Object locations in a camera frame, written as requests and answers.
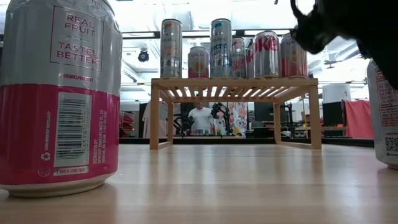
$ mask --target aluminum can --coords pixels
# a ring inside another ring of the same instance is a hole
[[[368,65],[368,84],[376,158],[398,169],[398,91],[373,60]]]
[[[231,76],[232,26],[228,19],[211,22],[210,77]]]
[[[280,77],[280,44],[276,33],[264,31],[254,38],[254,76]]]
[[[188,78],[209,77],[209,53],[204,47],[192,47],[188,54]]]
[[[118,168],[122,54],[109,3],[13,0],[3,51],[0,188],[51,197],[103,184]]]
[[[232,39],[231,59],[231,77],[246,78],[246,51],[242,37]]]
[[[160,77],[182,78],[182,24],[176,19],[162,22]]]
[[[254,78],[254,45],[251,44],[246,49],[246,76]]]
[[[308,78],[307,52],[290,34],[282,36],[280,56],[282,77]]]

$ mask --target security camera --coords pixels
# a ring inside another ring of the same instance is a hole
[[[138,55],[138,61],[147,62],[149,60],[149,54],[147,49],[141,49],[141,53]]]

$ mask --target recycling symbol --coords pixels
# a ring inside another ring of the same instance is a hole
[[[48,152],[42,154],[42,160],[49,161],[51,159],[51,155]]]

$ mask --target red fabric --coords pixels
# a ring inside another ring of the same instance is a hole
[[[372,139],[373,128],[369,101],[345,101],[345,108],[346,137]]]

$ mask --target wooden leg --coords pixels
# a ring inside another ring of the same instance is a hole
[[[151,86],[150,93],[150,149],[159,148],[159,89]]]
[[[322,149],[321,121],[319,115],[318,87],[310,86],[310,127],[313,149]]]
[[[278,143],[282,140],[280,136],[280,104],[274,103],[274,138]]]
[[[173,142],[174,135],[174,104],[173,102],[169,102],[167,105],[168,114],[167,114],[167,141]]]

